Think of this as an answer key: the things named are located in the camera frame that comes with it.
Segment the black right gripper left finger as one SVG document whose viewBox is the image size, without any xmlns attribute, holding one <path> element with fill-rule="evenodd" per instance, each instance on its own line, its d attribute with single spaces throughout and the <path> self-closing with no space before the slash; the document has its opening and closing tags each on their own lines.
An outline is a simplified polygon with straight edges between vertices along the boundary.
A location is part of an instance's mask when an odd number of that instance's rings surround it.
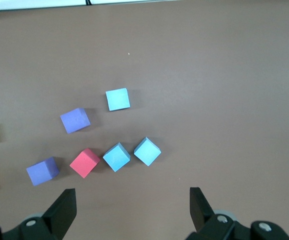
<svg viewBox="0 0 289 240">
<path fill-rule="evenodd" d="M 62 240 L 76 215 L 76 190 L 65 189 L 42 216 L 30 217 L 7 232 L 0 227 L 0 240 Z"/>
</svg>

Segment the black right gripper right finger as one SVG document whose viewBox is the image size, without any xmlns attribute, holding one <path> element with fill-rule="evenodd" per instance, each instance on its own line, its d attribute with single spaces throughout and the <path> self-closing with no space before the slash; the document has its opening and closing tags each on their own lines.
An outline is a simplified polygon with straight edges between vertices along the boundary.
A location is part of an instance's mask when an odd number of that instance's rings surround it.
<svg viewBox="0 0 289 240">
<path fill-rule="evenodd" d="M 216 214 L 199 187 L 191 187 L 189 195 L 196 231 L 188 240 L 289 240 L 289 235 L 273 222 L 259 220 L 246 227 L 227 214 Z"/>
</svg>

